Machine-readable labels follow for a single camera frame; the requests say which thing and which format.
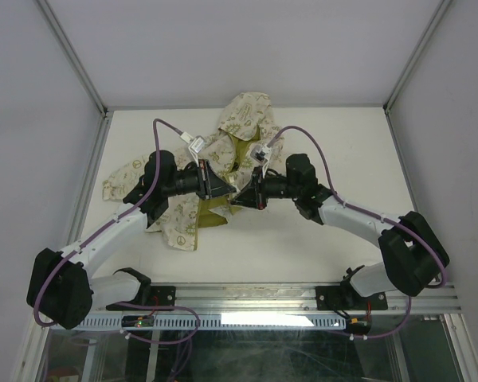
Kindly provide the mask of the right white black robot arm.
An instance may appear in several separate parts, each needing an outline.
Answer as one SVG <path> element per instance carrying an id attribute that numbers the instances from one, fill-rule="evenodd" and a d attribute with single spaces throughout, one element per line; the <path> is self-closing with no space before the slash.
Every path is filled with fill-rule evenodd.
<path id="1" fill-rule="evenodd" d="M 290 199 L 305 219 L 347 231 L 373 244 L 382 255 L 380 263 L 347 269 L 339 285 L 323 296 L 330 308 L 359 310 L 392 290 L 416 297 L 449 265 L 446 250 L 421 214 L 384 217 L 339 202 L 318 182 L 306 154 L 290 155 L 285 167 L 284 175 L 256 167 L 233 204 L 263 210 L 271 199 Z"/>

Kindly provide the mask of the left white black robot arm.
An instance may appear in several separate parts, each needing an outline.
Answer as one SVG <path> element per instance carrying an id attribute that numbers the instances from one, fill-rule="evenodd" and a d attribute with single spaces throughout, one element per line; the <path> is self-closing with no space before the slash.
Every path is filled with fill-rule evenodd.
<path id="1" fill-rule="evenodd" d="M 35 258 L 26 301 L 40 326 L 78 326 L 91 310 L 126 302 L 142 309 L 151 300 L 151 279 L 130 267 L 96 277 L 99 267 L 134 236 L 152 226 L 169 207 L 171 197 L 194 195 L 202 200 L 228 196 L 236 189 L 199 159 L 183 169 L 167 150 L 151 154 L 138 183 L 100 228 Z"/>

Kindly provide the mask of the cream green-printed hooded jacket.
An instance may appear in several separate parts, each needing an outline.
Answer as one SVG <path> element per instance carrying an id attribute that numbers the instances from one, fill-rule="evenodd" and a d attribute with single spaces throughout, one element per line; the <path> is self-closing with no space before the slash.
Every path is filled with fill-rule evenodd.
<path id="1" fill-rule="evenodd" d="M 279 130 L 270 96 L 243 92 L 223 109 L 214 133 L 189 138 L 175 152 L 131 160 L 104 180 L 102 197 L 139 204 L 149 232 L 161 232 L 173 248 L 194 251 L 198 229 L 227 224 L 238 211 L 233 197 L 261 168 L 253 151 Z"/>

